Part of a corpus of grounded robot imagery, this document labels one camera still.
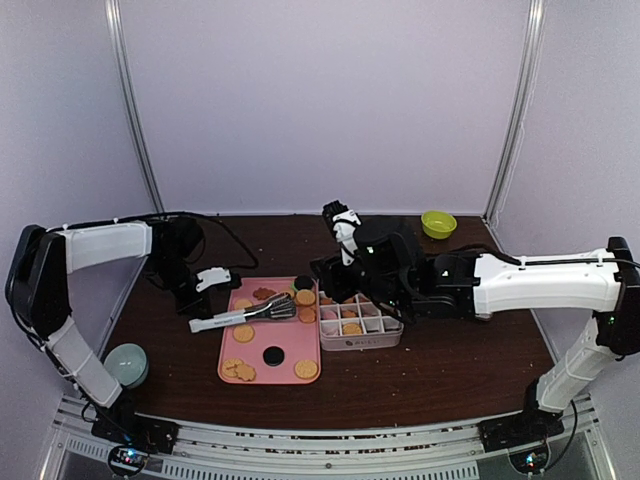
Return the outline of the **large round tan cookie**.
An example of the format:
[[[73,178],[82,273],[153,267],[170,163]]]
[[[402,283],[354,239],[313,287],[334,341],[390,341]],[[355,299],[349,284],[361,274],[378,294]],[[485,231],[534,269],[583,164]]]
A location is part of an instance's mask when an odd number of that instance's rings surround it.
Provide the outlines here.
[[[359,323],[345,323],[342,326],[343,335],[362,335],[363,329]]]

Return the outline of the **brown leaf shaped cookie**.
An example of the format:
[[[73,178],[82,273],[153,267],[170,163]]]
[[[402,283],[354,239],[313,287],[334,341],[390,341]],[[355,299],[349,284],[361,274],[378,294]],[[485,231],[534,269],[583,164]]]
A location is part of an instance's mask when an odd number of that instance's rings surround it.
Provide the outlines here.
[[[276,291],[266,287],[260,287],[254,290],[252,293],[253,297],[259,301],[267,300],[268,298],[274,296],[275,294],[276,294]]]

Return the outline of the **metal serving tongs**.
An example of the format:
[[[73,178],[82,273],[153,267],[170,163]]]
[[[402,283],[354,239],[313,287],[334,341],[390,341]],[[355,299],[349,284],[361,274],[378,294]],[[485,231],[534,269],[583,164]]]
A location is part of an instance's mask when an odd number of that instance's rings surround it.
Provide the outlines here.
[[[252,321],[280,321],[295,317],[297,306],[289,293],[278,293],[264,302],[244,309],[217,314],[209,319],[191,319],[192,333],[236,326]]]

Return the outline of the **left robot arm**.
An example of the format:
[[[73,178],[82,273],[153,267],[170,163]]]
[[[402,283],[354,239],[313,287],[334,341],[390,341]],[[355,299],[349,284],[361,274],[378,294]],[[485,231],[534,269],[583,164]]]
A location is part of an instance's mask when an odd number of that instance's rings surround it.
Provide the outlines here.
[[[115,327],[119,340],[139,340],[156,365],[142,388],[140,409],[153,415],[193,421],[217,421],[215,396],[228,390],[216,373],[219,335],[196,338],[171,314],[170,294],[148,287],[126,286],[133,264],[122,260],[70,278],[76,322],[91,348],[99,333]],[[63,379],[48,375],[44,358],[28,350],[17,333],[1,336],[1,418],[22,422],[52,416],[64,388]]]

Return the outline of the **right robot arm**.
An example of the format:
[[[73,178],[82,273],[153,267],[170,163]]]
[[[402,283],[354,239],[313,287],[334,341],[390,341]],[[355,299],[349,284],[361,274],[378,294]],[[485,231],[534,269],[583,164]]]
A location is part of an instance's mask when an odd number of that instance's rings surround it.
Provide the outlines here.
[[[431,255],[400,219],[330,222],[340,254],[311,270],[335,302],[362,294],[384,314],[473,319],[529,309],[591,311],[561,362],[534,380],[513,419],[519,440],[535,440],[609,363],[639,351],[639,266],[626,241],[567,256],[510,257],[485,247]]]

